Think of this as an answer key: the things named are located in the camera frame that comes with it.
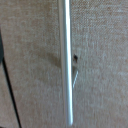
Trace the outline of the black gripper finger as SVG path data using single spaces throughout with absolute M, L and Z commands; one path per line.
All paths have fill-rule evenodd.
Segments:
M 2 63 L 3 58 L 4 58 L 4 49 L 3 49 L 2 35 L 0 30 L 0 64 Z

